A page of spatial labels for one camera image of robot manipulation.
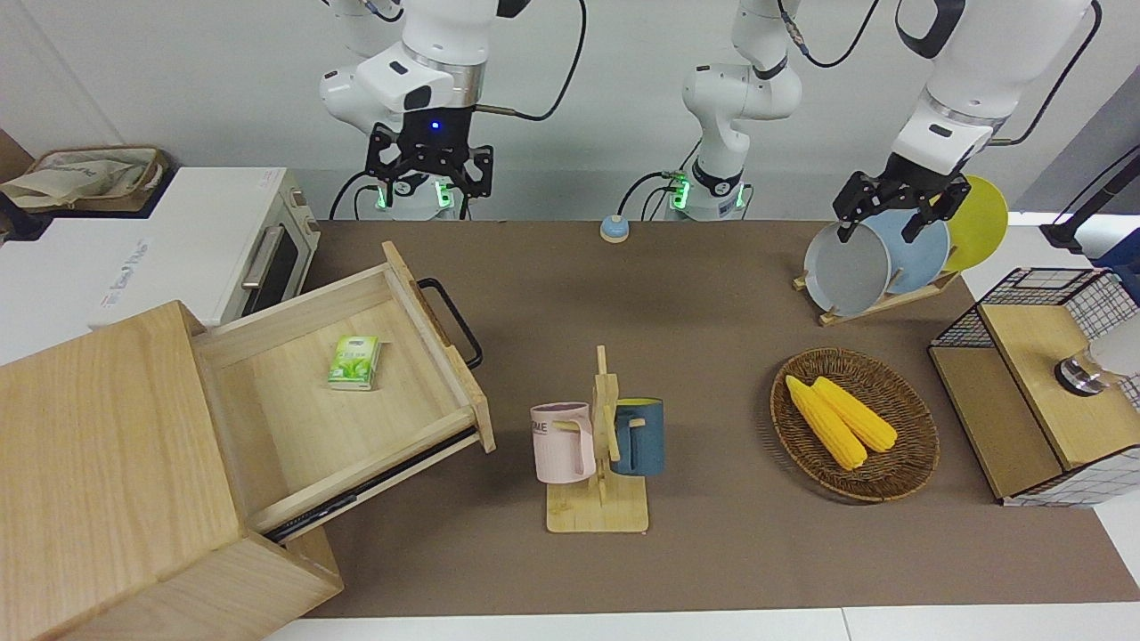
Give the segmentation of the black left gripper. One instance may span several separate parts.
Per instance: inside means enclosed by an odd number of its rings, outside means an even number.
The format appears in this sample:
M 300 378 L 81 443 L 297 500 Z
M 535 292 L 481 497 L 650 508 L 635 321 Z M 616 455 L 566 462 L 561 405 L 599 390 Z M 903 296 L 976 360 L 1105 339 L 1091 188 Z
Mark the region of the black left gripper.
M 891 151 L 881 175 L 871 177 L 866 172 L 852 172 L 832 200 L 834 216 L 840 224 L 837 232 L 839 242 L 846 244 L 863 220 L 878 214 L 881 204 L 899 203 L 899 194 L 904 190 L 911 194 L 915 213 L 905 224 L 901 238 L 913 243 L 929 224 L 948 222 L 956 216 L 972 186 L 961 172 L 938 175 L 929 167 Z

